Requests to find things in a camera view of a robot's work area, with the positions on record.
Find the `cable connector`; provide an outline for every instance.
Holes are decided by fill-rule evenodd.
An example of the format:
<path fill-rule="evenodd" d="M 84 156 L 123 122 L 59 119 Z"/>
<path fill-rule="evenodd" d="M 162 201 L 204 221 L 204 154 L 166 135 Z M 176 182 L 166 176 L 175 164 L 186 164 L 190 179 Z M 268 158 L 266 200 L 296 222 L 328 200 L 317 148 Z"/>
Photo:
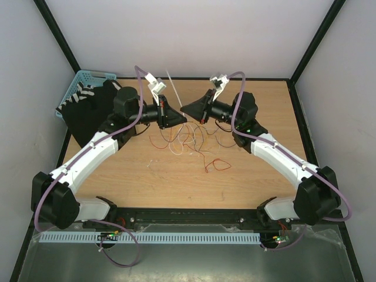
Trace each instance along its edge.
<path fill-rule="evenodd" d="M 215 101 L 218 96 L 222 93 L 226 84 L 230 82 L 227 78 L 227 75 L 221 75 L 219 73 L 211 76 L 210 81 L 213 83 L 214 87 L 216 88 L 216 93 L 214 94 L 213 101 Z"/>
<path fill-rule="evenodd" d="M 166 85 L 160 78 L 156 79 L 151 73 L 148 73 L 145 78 L 149 82 L 147 87 L 149 87 L 155 102 L 159 106 L 158 95 L 162 93 L 162 91 L 166 88 Z"/>

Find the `wooden table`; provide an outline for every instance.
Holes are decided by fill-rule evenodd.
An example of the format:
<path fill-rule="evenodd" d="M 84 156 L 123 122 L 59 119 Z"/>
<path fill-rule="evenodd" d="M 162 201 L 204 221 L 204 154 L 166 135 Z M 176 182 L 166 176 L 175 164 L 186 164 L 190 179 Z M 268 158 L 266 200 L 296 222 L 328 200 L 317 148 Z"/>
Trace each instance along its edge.
<path fill-rule="evenodd" d="M 123 86 L 138 89 L 136 80 L 120 80 Z M 170 82 L 165 81 L 167 89 L 163 94 L 169 104 L 179 110 L 180 106 Z M 144 81 L 145 99 L 152 102 L 152 96 Z M 211 87 L 207 80 L 175 80 L 182 104 L 186 105 L 202 97 Z M 239 92 L 240 81 L 231 81 L 219 100 L 232 103 Z M 258 106 L 257 120 L 285 147 L 305 158 L 293 107 L 284 81 L 247 81 L 246 91 L 254 94 Z M 213 121 L 206 124 L 209 133 L 217 128 Z M 140 131 L 144 126 L 137 126 Z M 181 139 L 187 135 L 182 129 Z M 169 138 L 170 130 L 163 134 Z M 204 133 L 202 151 L 206 164 L 221 158 L 231 164 L 223 171 L 215 170 L 213 165 L 206 173 L 203 156 L 187 146 L 181 155 L 174 155 L 169 148 L 157 149 L 167 144 L 160 135 L 157 124 L 142 135 L 133 137 L 115 155 L 103 162 L 81 186 L 77 197 L 103 196 L 119 207 L 165 207 L 191 209 L 255 209 L 260 203 L 273 196 L 291 196 L 292 185 L 263 160 L 248 154 L 237 146 L 220 147 L 214 136 L 223 145 L 234 144 L 231 133 L 218 130 L 209 137 Z M 202 135 L 196 130 L 196 148 L 202 142 Z M 172 150 L 182 151 L 179 141 Z M 80 147 L 71 138 L 65 161 L 69 160 Z M 216 162 L 218 168 L 227 165 Z"/>

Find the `black cloth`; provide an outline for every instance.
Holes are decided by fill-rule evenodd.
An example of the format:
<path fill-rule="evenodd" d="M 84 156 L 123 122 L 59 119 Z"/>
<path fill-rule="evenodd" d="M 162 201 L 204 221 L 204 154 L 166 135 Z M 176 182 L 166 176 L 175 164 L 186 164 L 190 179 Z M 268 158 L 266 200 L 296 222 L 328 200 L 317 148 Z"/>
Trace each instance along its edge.
<path fill-rule="evenodd" d="M 84 147 L 98 131 L 98 127 L 113 112 L 113 98 L 121 86 L 106 80 L 100 87 L 83 87 L 80 83 L 72 95 L 56 110 L 61 112 L 69 131 L 80 147 Z"/>

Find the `black corner post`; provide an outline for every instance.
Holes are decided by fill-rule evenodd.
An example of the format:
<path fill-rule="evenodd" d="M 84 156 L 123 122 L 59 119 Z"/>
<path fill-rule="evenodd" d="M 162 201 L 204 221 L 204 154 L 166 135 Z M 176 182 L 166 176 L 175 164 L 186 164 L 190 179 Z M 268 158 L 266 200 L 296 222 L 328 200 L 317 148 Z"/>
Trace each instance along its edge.
<path fill-rule="evenodd" d="M 313 37 L 310 45 L 308 46 L 306 52 L 304 53 L 303 57 L 300 60 L 299 65 L 297 66 L 294 74 L 291 77 L 291 83 L 295 85 L 303 73 L 304 69 L 308 65 L 310 59 L 312 58 L 314 52 L 316 51 L 317 47 L 319 46 L 320 42 L 323 40 L 325 34 L 329 30 L 331 24 L 333 23 L 335 17 L 341 10 L 343 4 L 345 4 L 346 0 L 334 0 L 332 6 L 330 7 L 329 11 L 327 12 L 323 22 L 321 23 L 320 27 L 318 28 L 315 36 Z"/>
<path fill-rule="evenodd" d="M 65 40 L 65 37 L 58 26 L 58 23 L 55 21 L 55 18 L 53 17 L 50 9 L 48 8 L 46 1 L 34 0 L 34 3 L 38 7 L 39 11 L 41 12 L 43 18 L 46 21 L 46 24 L 48 25 L 49 29 L 54 35 L 56 41 L 58 42 L 61 50 L 63 51 L 66 59 L 70 63 L 72 69 L 74 70 L 75 73 L 77 73 L 79 70 L 81 70 L 81 68 L 75 56 L 73 55 L 73 52 L 70 49 L 67 41 Z"/>

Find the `gray wall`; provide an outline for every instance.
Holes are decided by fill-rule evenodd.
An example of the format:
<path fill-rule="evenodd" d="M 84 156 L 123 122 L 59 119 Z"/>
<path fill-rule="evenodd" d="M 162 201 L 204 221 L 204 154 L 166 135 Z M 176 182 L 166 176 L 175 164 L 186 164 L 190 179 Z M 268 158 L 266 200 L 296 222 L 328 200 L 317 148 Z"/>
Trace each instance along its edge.
<path fill-rule="evenodd" d="M 365 281 L 375 281 L 376 1 L 347 1 L 298 81 L 317 156 L 354 208 L 347 222 Z"/>
<path fill-rule="evenodd" d="M 0 281 L 9 281 L 32 213 L 31 181 L 66 132 L 54 108 L 74 73 L 32 1 L 0 9 Z"/>
<path fill-rule="evenodd" d="M 259 78 L 293 74 L 332 2 L 47 0 L 81 68 Z"/>

